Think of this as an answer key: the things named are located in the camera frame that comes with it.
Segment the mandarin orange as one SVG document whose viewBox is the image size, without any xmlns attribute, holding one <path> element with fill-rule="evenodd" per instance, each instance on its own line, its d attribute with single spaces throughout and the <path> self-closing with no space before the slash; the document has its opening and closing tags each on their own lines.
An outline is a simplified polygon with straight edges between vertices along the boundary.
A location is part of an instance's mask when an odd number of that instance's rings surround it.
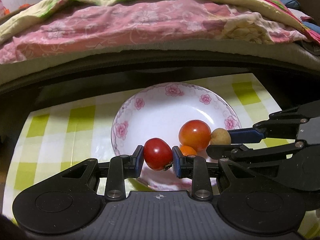
<svg viewBox="0 0 320 240">
<path fill-rule="evenodd" d="M 181 145 L 180 146 L 180 151 L 184 156 L 189 156 L 189 155 L 197 155 L 197 152 L 190 146 L 187 145 Z"/>
</svg>

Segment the longan front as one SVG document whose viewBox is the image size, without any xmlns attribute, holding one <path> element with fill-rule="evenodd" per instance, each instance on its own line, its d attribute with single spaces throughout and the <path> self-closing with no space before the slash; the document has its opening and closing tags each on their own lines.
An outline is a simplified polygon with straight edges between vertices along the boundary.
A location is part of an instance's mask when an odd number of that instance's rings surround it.
<svg viewBox="0 0 320 240">
<path fill-rule="evenodd" d="M 212 131 L 211 145 L 230 145 L 231 144 L 231 136 L 229 132 L 223 128 L 217 128 Z"/>
</svg>

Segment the large red-orange tomato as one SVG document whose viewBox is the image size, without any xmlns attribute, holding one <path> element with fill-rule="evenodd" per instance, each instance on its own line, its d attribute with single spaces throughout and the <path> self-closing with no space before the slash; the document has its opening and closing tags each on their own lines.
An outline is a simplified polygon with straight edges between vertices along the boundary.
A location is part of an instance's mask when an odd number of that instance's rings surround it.
<svg viewBox="0 0 320 240">
<path fill-rule="evenodd" d="M 209 145 L 211 129 L 201 120 L 190 120 L 181 127 L 178 138 L 181 145 L 189 146 L 196 152 L 201 152 Z"/>
</svg>

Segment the cherry tomato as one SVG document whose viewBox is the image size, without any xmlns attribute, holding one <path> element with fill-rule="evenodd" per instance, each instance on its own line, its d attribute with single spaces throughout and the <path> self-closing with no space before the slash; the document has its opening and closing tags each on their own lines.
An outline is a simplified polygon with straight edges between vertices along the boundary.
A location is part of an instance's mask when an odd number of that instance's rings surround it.
<svg viewBox="0 0 320 240">
<path fill-rule="evenodd" d="M 143 148 L 144 160 L 154 171 L 168 170 L 172 166 L 172 149 L 162 139 L 149 139 Z"/>
</svg>

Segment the white floral plate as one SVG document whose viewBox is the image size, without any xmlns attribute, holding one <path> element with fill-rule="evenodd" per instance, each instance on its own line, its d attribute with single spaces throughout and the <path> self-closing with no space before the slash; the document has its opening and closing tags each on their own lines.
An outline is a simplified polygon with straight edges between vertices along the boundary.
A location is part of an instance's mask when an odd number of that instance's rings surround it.
<svg viewBox="0 0 320 240">
<path fill-rule="evenodd" d="M 122 104 L 111 129 L 114 153 L 131 155 L 151 138 L 180 146 L 178 133 L 190 120 L 201 120 L 211 130 L 241 128 L 236 112 L 216 93 L 189 83 L 163 83 L 141 90 Z"/>
</svg>

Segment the green checked tablecloth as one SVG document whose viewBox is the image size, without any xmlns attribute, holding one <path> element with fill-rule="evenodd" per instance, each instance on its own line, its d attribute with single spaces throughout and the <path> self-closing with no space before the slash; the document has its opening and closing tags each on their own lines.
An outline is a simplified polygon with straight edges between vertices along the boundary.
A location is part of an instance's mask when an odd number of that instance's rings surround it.
<svg viewBox="0 0 320 240">
<path fill-rule="evenodd" d="M 254 74 L 236 74 L 182 81 L 206 88 L 227 102 L 236 112 L 241 128 L 266 120 L 268 115 L 284 109 L 275 96 L 263 86 Z M 4 189 L 3 215 L 16 222 L 12 213 L 15 197 L 29 186 L 41 182 L 60 171 L 88 158 L 100 162 L 116 156 L 111 142 L 114 118 L 122 104 L 143 89 L 110 93 L 88 99 L 52 106 L 29 114 L 15 146 Z M 178 179 L 171 168 L 166 172 L 151 170 L 146 164 L 141 179 L 126 179 L 125 189 L 130 191 L 156 189 L 160 191 L 191 189 L 190 179 Z M 209 222 L 204 207 L 192 207 L 191 215 L 162 216 L 168 212 L 162 200 L 147 200 L 137 211 L 133 207 L 120 207 L 129 215 L 138 215 L 138 229 L 133 232 L 128 219 L 116 215 L 115 208 L 106 226 L 97 232 L 121 233 L 120 239 L 178 239 L 172 230 L 181 229 L 182 239 L 213 239 L 214 233 L 225 232 L 225 226 Z"/>
</svg>

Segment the pink floral bed sheet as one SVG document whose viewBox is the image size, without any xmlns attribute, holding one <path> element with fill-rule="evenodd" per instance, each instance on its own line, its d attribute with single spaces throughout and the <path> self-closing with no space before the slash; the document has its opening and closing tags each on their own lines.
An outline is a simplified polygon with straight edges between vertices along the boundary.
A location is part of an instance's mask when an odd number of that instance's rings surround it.
<svg viewBox="0 0 320 240">
<path fill-rule="evenodd" d="M 195 0 L 66 8 L 1 45 L 1 64 L 118 46 L 189 39 L 282 44 L 295 28 L 243 7 Z"/>
</svg>

